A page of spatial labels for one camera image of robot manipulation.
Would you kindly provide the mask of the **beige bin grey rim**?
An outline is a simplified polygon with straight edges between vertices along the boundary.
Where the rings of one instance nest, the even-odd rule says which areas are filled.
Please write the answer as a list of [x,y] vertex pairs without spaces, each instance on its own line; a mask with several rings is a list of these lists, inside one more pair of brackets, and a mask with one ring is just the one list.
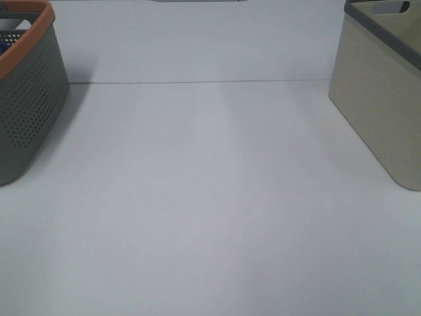
[[328,96],[390,177],[419,191],[419,1],[345,2]]

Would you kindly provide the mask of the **blue cloth in basket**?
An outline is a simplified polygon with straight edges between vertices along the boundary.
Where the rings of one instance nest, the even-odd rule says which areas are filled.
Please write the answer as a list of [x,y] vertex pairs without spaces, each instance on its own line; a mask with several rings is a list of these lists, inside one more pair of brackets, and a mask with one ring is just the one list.
[[5,53],[8,50],[9,46],[6,42],[0,41],[0,55]]

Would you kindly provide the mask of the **grey perforated basket orange rim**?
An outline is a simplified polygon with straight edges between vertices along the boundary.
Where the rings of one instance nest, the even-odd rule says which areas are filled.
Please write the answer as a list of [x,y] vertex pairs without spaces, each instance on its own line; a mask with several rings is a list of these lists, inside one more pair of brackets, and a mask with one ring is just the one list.
[[30,27],[1,29],[1,184],[19,178],[61,113],[70,84],[49,1],[2,1],[1,20]]

